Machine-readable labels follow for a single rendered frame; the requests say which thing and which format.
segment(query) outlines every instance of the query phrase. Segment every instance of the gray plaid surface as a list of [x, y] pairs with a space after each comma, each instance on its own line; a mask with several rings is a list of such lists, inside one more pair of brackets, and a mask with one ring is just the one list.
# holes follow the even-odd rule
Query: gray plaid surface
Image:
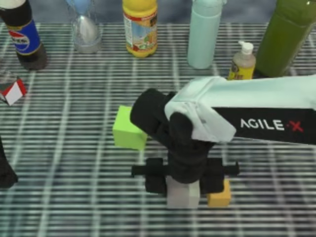
[[[238, 40], [256, 47], [265, 25], [221, 25], [215, 63], [197, 71], [186, 62], [189, 27], [159, 27], [159, 48], [147, 59], [125, 50], [122, 25], [103, 25], [103, 50], [73, 51], [69, 25], [39, 25], [49, 66], [27, 72], [1, 25], [2, 66], [28, 85], [15, 106], [1, 105], [1, 136], [20, 176], [0, 192], [0, 237], [315, 237], [315, 148], [234, 140], [210, 157], [240, 162], [231, 179], [232, 204], [199, 210], [166, 210], [166, 200], [147, 194], [133, 164], [164, 157], [148, 141], [144, 153], [114, 146], [119, 105], [131, 105], [146, 88], [178, 90], [196, 76], [226, 76]], [[316, 33], [298, 55], [292, 74], [316, 73]]]

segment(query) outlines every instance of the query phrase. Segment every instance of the agile-x logo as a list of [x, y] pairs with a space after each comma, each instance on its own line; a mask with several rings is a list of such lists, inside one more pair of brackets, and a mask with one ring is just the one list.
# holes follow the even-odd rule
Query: agile-x logo
[[300, 121], [289, 121], [284, 125], [281, 120], [273, 119], [268, 121], [267, 119], [253, 119], [248, 120], [241, 119], [241, 128], [249, 129], [264, 129], [264, 130], [278, 130], [285, 131], [286, 128], [290, 128], [293, 132], [304, 132], [304, 129], [301, 127]]

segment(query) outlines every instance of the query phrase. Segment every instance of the yellow bottle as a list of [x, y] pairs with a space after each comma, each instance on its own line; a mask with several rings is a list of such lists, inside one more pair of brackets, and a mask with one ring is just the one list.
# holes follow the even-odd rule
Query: yellow bottle
[[157, 1], [123, 0], [127, 51], [145, 58], [157, 49]]
[[239, 41], [241, 52], [234, 55], [233, 64], [228, 80], [249, 80], [253, 77], [256, 66], [256, 57], [252, 54], [253, 44]]

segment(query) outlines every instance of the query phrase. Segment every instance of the yellow container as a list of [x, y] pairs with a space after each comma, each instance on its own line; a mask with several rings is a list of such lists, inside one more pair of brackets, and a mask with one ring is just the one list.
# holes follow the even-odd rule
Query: yellow container
[[157, 49], [157, 1], [123, 0], [127, 51], [145, 58]]

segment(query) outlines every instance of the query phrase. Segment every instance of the pepsi bottle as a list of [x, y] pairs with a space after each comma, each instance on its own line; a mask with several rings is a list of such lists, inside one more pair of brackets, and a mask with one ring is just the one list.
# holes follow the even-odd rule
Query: pepsi bottle
[[13, 40], [21, 65], [40, 70], [47, 65], [47, 54], [40, 41], [29, 0], [0, 0], [0, 17]]

